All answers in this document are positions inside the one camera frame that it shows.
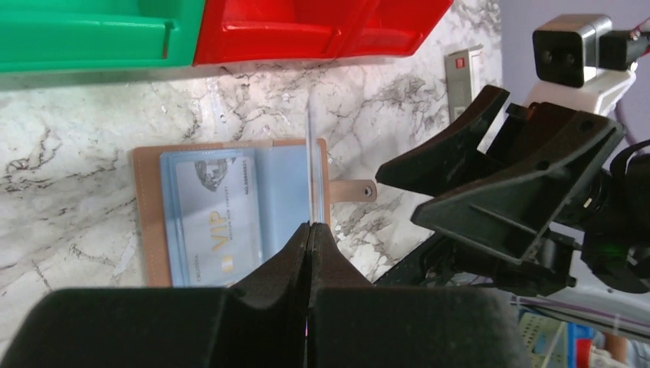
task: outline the blue card holder page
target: blue card holder page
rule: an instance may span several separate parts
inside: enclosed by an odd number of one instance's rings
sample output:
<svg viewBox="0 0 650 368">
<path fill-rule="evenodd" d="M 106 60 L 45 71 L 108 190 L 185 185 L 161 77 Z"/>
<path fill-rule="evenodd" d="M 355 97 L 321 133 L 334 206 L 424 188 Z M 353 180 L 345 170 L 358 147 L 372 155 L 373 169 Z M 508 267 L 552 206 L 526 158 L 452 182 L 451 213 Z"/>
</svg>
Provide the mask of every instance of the blue card holder page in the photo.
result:
<svg viewBox="0 0 650 368">
<path fill-rule="evenodd" d="M 262 263 L 254 149 L 160 156 L 173 286 L 233 284 Z"/>
</svg>

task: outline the green plastic container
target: green plastic container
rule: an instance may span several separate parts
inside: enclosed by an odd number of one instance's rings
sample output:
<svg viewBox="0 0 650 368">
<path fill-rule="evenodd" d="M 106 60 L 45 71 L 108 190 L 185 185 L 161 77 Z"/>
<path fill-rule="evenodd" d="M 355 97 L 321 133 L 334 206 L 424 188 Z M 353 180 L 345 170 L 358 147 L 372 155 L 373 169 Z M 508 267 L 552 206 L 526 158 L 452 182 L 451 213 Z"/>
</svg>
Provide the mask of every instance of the green plastic container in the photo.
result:
<svg viewBox="0 0 650 368">
<path fill-rule="evenodd" d="M 0 0 L 0 71 L 189 66 L 205 0 Z"/>
</svg>

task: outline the red object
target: red object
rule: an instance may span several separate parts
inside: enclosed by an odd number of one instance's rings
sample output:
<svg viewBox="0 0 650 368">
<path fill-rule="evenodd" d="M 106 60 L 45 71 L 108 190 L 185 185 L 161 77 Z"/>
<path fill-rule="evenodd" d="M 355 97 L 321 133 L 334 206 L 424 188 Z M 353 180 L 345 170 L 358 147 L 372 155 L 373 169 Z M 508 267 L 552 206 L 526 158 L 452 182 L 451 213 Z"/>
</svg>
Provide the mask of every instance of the red object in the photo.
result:
<svg viewBox="0 0 650 368">
<path fill-rule="evenodd" d="M 194 65 L 413 54 L 452 0 L 207 0 Z"/>
<path fill-rule="evenodd" d="M 576 368 L 589 368 L 589 355 L 591 355 L 591 340 L 576 340 Z"/>
</svg>

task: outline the white marble countertop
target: white marble countertop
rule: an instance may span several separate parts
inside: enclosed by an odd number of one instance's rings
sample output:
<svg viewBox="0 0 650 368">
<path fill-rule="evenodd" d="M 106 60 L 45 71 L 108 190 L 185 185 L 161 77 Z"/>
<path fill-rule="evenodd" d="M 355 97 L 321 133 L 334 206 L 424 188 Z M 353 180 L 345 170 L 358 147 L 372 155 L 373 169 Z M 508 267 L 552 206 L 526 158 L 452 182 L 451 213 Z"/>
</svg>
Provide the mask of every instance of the white marble countertop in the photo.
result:
<svg viewBox="0 0 650 368">
<path fill-rule="evenodd" d="M 500 33 L 498 1 L 458 0 L 408 58 L 0 77 L 0 356 L 48 292 L 144 284 L 133 148 L 303 136 L 313 88 L 331 179 L 373 178 L 448 125 L 445 54 L 483 44 L 500 84 Z M 335 205 L 342 253 L 379 277 L 428 236 L 409 222 L 422 201 L 380 186 Z"/>
</svg>

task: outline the card holder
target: card holder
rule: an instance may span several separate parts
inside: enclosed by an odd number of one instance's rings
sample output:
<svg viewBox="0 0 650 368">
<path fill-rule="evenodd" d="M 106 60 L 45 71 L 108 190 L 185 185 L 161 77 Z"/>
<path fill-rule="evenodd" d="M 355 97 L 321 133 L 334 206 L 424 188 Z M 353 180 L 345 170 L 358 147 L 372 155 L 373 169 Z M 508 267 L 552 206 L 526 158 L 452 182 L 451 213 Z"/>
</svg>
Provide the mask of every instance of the card holder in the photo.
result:
<svg viewBox="0 0 650 368">
<path fill-rule="evenodd" d="M 376 199 L 376 186 L 372 180 L 330 182 L 327 145 L 324 140 L 318 140 L 318 145 L 321 158 L 320 189 L 323 194 L 323 218 L 328 223 L 330 203 L 373 202 Z M 295 228 L 308 219 L 305 159 L 304 140 L 209 143 L 135 149 L 132 160 L 146 259 L 147 284 L 153 287 L 229 284 L 269 259 L 284 246 Z M 227 182 L 231 188 L 241 187 L 243 174 L 220 177 L 220 168 L 225 167 L 227 163 L 231 163 L 232 169 L 237 171 L 244 170 L 246 166 L 248 190 L 251 198 L 253 195 L 256 197 L 247 202 L 251 204 L 248 212 L 245 215 L 244 212 L 239 212 L 240 215 L 236 220 L 233 220 L 234 217 L 231 218 L 230 225 L 233 228 L 235 226 L 245 228 L 252 222 L 258 224 L 257 228 L 253 227 L 249 232 L 240 230 L 239 236 L 243 238 L 239 238 L 239 244 L 235 244 L 236 241 L 231 242 L 230 248 L 226 246 L 227 242 L 222 244 L 223 231 L 226 231 L 229 240 L 233 240 L 226 230 L 227 226 L 223 227 L 225 220 L 222 214 L 213 215 L 212 211 L 207 209 L 213 209 L 214 206 L 210 206 L 210 203 L 202 204 L 198 197 L 192 198 L 192 193 L 198 191 L 209 193 L 210 196 L 223 196 L 223 190 L 219 194 L 219 189 L 215 188 L 218 182 Z M 188 259 L 190 253 L 185 253 L 186 248 L 182 243 L 186 240 L 186 234 L 182 221 L 179 221 L 179 218 L 182 218 L 179 215 L 182 214 L 177 185 L 179 175 L 182 177 L 182 185 L 189 185 L 186 184 L 187 180 L 194 185 L 189 187 L 191 189 L 189 195 L 188 188 L 182 190 L 184 196 L 189 197 L 185 199 L 185 205 L 187 206 L 189 201 L 199 208 L 203 206 L 202 211 L 193 209 L 192 205 L 185 209 L 186 215 L 190 213 L 195 217 L 198 216 L 197 228 L 192 227 L 193 223 L 187 226 L 191 234 L 196 231 L 202 234 L 203 239 L 208 239 L 207 242 L 214 240 L 212 248 L 215 248 L 216 252 L 211 253 L 211 258 L 205 257 L 200 251 L 195 251 L 190 252 L 191 256 Z M 230 190 L 229 195 L 232 200 L 242 200 L 243 197 L 237 197 L 232 189 Z M 257 244 L 261 246 L 251 247 L 250 244 L 256 245 L 255 234 L 259 235 Z M 190 241 L 192 246 L 200 243 L 196 239 L 194 237 Z M 197 259 L 199 262 L 204 262 L 199 265 L 200 270 L 194 262 Z M 219 269 L 223 272 L 216 275 Z"/>
</svg>

